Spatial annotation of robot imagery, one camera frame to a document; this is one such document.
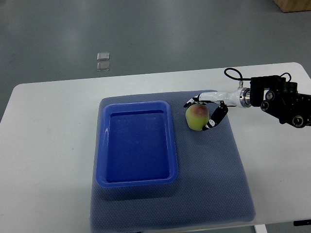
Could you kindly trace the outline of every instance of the black cable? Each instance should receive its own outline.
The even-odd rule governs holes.
[[[287,74],[289,77],[290,77],[290,79],[288,80],[288,82],[290,82],[291,80],[292,80],[292,77],[291,77],[291,75],[290,75],[290,73],[284,73],[284,74]]]
[[[228,70],[233,70],[233,71],[237,72],[237,73],[239,74],[240,78],[234,78],[234,77],[232,77],[231,75],[228,75],[228,74],[227,74],[227,71],[228,71]],[[229,78],[231,78],[231,79],[233,79],[233,80],[237,80],[237,81],[251,81],[251,79],[244,79],[243,76],[242,76],[242,74],[241,74],[241,72],[239,72],[239,71],[238,71],[237,69],[235,69],[235,68],[227,68],[227,69],[224,70],[224,73],[225,73],[225,76],[227,76],[227,77],[229,77]]]

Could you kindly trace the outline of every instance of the cardboard box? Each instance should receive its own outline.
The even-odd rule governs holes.
[[[282,12],[311,11],[311,0],[274,0]]]

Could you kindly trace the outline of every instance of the blue-gray mat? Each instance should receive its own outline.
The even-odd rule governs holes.
[[[190,130],[187,126],[183,105],[202,92],[119,96],[101,101],[90,213],[94,233],[253,220],[256,213],[228,118],[205,132]],[[134,190],[130,198],[123,196],[124,190],[101,188],[95,181],[95,169],[103,108],[111,103],[151,100],[164,100],[171,106],[179,169],[177,179],[171,186]],[[216,107],[208,104],[210,112]]]

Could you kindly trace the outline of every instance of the small clear object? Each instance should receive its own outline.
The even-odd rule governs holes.
[[[99,52],[97,54],[97,61],[109,60],[109,52]]]
[[[97,63],[97,71],[109,70],[109,62],[99,62]]]

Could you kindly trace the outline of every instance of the gray floor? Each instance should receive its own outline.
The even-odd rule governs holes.
[[[283,62],[311,76],[310,25],[311,12],[284,14],[272,0],[0,0],[0,119],[20,83]],[[101,51],[109,71],[96,71]]]

